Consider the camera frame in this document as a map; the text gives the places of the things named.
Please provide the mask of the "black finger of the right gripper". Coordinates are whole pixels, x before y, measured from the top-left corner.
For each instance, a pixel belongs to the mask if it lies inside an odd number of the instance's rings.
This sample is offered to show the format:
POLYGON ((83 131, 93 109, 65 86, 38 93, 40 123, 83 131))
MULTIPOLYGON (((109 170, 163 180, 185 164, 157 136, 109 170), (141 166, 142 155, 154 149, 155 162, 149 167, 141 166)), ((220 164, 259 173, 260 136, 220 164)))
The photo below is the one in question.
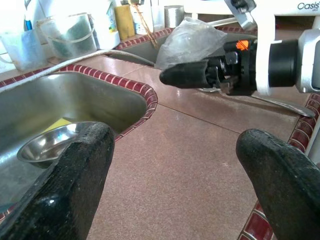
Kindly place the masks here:
POLYGON ((177 88, 208 88, 207 68, 207 61, 178 63, 164 69, 159 80, 165 85, 177 88))

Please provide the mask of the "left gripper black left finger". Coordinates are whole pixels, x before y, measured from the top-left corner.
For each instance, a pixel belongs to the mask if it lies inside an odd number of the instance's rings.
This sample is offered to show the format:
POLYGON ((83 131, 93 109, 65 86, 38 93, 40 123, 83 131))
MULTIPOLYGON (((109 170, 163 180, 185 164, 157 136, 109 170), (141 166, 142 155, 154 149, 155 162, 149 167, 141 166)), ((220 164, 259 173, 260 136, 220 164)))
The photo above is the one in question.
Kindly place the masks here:
POLYGON ((115 148, 103 122, 83 129, 0 225, 3 240, 85 240, 115 148))

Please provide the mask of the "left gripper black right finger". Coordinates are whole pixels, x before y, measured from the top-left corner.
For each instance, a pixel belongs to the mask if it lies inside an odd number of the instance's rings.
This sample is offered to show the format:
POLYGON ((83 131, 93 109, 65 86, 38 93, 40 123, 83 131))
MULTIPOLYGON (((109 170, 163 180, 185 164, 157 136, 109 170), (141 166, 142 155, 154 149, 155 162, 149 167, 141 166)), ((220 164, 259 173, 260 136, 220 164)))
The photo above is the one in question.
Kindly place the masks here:
POLYGON ((320 169, 297 147, 260 130, 247 129, 236 156, 279 240, 320 238, 320 169))

